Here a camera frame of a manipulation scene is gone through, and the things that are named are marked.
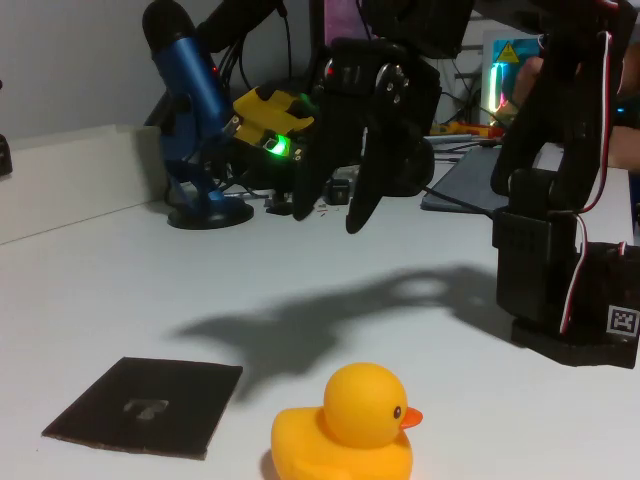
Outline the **person's hand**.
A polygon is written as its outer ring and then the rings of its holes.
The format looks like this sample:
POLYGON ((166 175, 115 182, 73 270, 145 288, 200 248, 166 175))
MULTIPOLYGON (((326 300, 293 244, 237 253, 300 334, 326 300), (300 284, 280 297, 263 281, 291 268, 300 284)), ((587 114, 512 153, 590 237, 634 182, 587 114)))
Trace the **person's hand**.
POLYGON ((512 102, 520 108, 533 89, 543 66, 541 57, 528 58, 517 73, 512 93, 512 102))
POLYGON ((638 173, 640 170, 640 130, 614 126, 609 140, 608 165, 638 173))

